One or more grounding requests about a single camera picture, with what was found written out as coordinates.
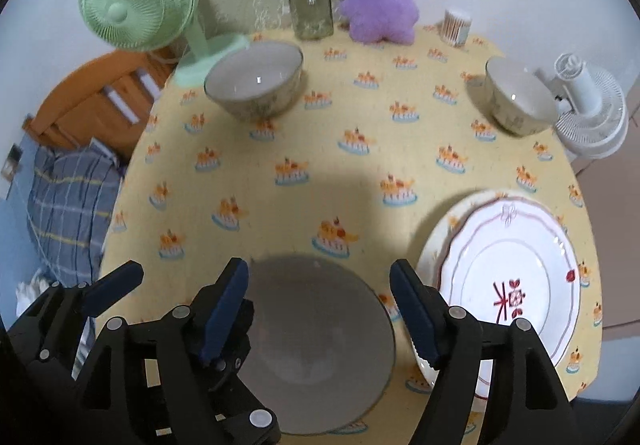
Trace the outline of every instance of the plate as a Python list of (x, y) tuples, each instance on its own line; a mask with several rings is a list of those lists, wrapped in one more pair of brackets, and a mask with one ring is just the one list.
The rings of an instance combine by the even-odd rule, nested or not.
[(320, 257), (250, 264), (252, 351), (238, 374), (287, 434), (335, 431), (380, 398), (396, 360), (393, 327), (371, 288)]
[[(444, 255), (443, 247), (448, 250)], [(517, 192), (494, 190), (458, 203), (432, 232), (418, 276), (424, 284), (436, 285), (437, 269), (442, 270), (440, 292), (447, 303), (505, 325), (526, 317), (554, 365), (562, 358), (579, 309), (577, 262), (566, 234), (540, 204)], [(433, 383), (437, 372), (416, 357)], [(473, 411), (486, 408), (491, 366), (491, 361), (481, 364)]]

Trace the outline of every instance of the small striped container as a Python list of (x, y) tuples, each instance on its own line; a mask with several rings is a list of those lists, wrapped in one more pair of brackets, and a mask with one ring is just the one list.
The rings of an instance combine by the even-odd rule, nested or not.
[(440, 29), (440, 38), (450, 46), (464, 46), (471, 28), (471, 17), (463, 11), (447, 9)]

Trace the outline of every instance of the gray plaid fabric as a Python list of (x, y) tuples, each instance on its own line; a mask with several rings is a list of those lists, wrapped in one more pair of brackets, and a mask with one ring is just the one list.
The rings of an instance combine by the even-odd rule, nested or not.
[(66, 287), (97, 281), (119, 185), (114, 161), (92, 147), (36, 152), (30, 235), (44, 265)]

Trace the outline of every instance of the glass jar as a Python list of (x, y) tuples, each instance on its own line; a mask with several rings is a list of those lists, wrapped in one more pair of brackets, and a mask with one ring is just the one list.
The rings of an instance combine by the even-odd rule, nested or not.
[(331, 0), (289, 0), (293, 31), (300, 40), (334, 34)]

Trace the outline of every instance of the table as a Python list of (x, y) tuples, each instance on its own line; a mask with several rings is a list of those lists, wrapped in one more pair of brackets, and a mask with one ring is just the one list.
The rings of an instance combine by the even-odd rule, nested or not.
[[(282, 117), (246, 125), (200, 89), (166, 86), (134, 152), (102, 265), (104, 274), (134, 259), (145, 280), (99, 325), (116, 314), (148, 321), (190, 303), (232, 256), (332, 254), (385, 302), (396, 365), (361, 421), (282, 442), (405, 444), (429, 389), (388, 290), (389, 265), (405, 257), (415, 266), (437, 221), (464, 196), (524, 186), (558, 216), (584, 261), (588, 287), (557, 370), (569, 398), (593, 381), (602, 300), (589, 218), (550, 130), (517, 139), (488, 119), (484, 66), (500, 54), (497, 47), (472, 36), (465, 48), (451, 48), (433, 27), (420, 28), (413, 46), (356, 44), (343, 30), (311, 43), (297, 42), (290, 30), (254, 37), (264, 39), (301, 46), (303, 98)], [(342, 236), (337, 244), (332, 230)], [(579, 371), (569, 374), (576, 349)], [(476, 443), (481, 421), (470, 415), (464, 443)]]

